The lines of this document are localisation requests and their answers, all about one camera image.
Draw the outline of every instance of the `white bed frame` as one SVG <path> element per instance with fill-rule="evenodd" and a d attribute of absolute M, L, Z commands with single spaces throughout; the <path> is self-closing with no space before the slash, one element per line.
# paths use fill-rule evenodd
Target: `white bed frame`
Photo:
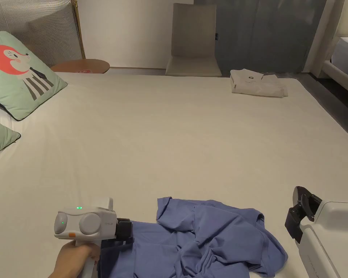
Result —
<path fill-rule="evenodd" d="M 348 75 L 330 62 L 340 37 L 348 37 L 348 0 L 327 0 L 305 70 L 332 78 L 348 91 Z"/>

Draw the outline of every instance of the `cartoon fox pillow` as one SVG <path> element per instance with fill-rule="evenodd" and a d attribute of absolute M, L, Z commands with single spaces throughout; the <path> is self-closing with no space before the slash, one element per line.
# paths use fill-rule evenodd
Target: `cartoon fox pillow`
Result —
<path fill-rule="evenodd" d="M 24 119 L 66 86 L 20 41 L 0 32 L 0 104 L 15 119 Z"/>

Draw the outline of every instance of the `beige chair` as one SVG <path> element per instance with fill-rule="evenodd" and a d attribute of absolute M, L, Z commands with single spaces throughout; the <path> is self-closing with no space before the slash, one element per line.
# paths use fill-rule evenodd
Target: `beige chair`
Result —
<path fill-rule="evenodd" d="M 215 59 L 216 5 L 174 4 L 170 76 L 221 77 Z"/>

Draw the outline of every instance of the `red tag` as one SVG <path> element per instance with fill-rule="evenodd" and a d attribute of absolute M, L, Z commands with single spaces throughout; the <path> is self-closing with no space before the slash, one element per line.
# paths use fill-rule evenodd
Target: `red tag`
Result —
<path fill-rule="evenodd" d="M 83 70 L 83 71 L 78 71 L 76 73 L 92 73 L 92 71 L 91 70 Z"/>

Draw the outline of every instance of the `chair backrest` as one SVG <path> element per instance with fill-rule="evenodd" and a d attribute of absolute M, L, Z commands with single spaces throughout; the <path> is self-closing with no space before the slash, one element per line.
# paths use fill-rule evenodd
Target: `chair backrest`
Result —
<path fill-rule="evenodd" d="M 174 3 L 171 55 L 215 56 L 216 5 Z"/>

